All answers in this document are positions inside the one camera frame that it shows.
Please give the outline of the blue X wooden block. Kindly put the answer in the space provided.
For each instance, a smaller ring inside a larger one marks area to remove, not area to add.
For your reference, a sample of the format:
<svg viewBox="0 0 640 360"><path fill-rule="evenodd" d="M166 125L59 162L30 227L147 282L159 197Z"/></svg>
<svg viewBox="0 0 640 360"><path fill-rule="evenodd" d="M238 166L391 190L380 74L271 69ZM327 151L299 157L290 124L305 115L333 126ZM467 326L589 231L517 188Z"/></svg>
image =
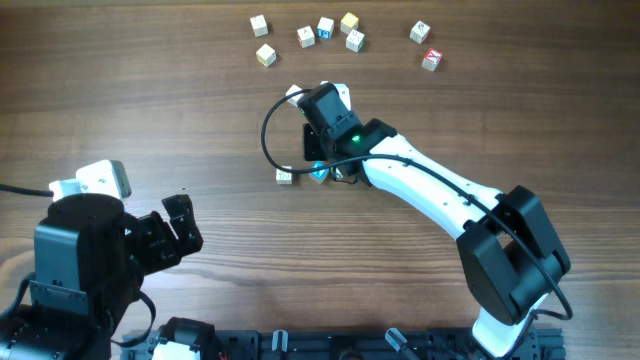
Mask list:
<svg viewBox="0 0 640 360"><path fill-rule="evenodd" d="M313 163L312 168L314 172L311 172L309 177L314 182L322 184L329 174L329 169L326 168L326 164L322 161L316 161Z"/></svg>

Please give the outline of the plain wooden block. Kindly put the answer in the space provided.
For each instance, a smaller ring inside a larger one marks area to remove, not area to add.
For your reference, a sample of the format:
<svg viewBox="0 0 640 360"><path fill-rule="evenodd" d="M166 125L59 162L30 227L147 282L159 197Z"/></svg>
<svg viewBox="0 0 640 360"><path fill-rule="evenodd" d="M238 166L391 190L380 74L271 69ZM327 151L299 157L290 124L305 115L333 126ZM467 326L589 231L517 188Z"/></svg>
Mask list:
<svg viewBox="0 0 640 360"><path fill-rule="evenodd" d="M277 169L276 170L276 183L279 185L292 185L293 184L293 174L290 172L291 167L285 166L285 170Z"/></svg>

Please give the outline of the wooden block green picture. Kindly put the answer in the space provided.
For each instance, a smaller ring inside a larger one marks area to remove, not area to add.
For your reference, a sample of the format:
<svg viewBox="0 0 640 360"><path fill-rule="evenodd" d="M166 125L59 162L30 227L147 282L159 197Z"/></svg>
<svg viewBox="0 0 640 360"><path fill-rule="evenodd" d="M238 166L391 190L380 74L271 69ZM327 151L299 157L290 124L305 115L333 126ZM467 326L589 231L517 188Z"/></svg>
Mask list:
<svg viewBox="0 0 640 360"><path fill-rule="evenodd" d="M335 181L342 181L344 176L337 167L333 168L333 178Z"/></svg>

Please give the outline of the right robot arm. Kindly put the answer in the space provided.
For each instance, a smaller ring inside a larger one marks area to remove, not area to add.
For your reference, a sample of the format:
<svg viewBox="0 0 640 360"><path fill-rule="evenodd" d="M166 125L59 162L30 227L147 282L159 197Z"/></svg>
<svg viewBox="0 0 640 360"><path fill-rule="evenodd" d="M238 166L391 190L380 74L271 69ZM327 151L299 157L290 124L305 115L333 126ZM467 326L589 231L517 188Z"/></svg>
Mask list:
<svg viewBox="0 0 640 360"><path fill-rule="evenodd" d="M362 123L336 85L290 93L305 116L305 158L320 169L395 195L439 225L456 243L469 291L481 307L470 335L481 354L506 359L523 344L541 304L571 267L539 198L517 186L508 193L474 183L421 154L379 119Z"/></svg>

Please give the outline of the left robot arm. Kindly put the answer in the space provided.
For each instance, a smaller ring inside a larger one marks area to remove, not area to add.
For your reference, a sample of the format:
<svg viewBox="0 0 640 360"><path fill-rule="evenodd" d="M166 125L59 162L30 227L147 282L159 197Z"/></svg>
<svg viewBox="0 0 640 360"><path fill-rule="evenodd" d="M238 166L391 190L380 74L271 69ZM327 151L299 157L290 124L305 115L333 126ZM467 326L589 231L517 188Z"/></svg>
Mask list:
<svg viewBox="0 0 640 360"><path fill-rule="evenodd" d="M4 359L108 359L130 304L148 302L146 276L201 250L186 194L137 218L104 194L64 197L35 229L35 269L1 315Z"/></svg>

